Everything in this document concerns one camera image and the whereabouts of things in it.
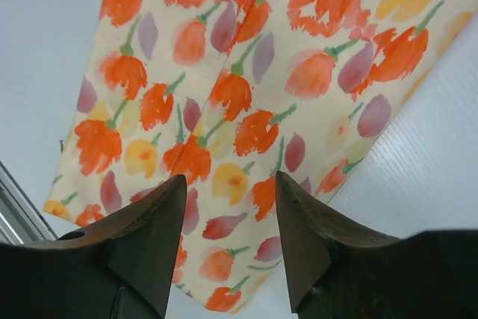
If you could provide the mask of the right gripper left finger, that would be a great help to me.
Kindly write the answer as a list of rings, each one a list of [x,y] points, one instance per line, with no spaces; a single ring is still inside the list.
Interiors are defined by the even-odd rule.
[[[164,318],[184,221],[187,185],[173,176],[143,198],[59,238],[94,249],[109,318]]]

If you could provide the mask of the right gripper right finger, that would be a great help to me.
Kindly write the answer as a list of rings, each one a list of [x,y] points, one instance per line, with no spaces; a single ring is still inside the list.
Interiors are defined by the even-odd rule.
[[[331,314],[332,299],[320,283],[346,248],[370,249],[398,238],[357,223],[315,199],[285,172],[277,172],[276,215],[293,313]]]

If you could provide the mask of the floral orange skirt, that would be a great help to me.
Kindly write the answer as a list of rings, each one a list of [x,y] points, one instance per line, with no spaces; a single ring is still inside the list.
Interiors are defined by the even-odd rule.
[[[477,0],[102,0],[43,209],[87,226],[187,181],[173,284],[236,313],[281,261],[275,175],[329,202]]]

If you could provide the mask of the aluminium frame rail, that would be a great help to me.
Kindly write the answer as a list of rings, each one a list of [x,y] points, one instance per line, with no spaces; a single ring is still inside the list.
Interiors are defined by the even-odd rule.
[[[58,237],[23,189],[1,163],[1,242],[29,244]]]

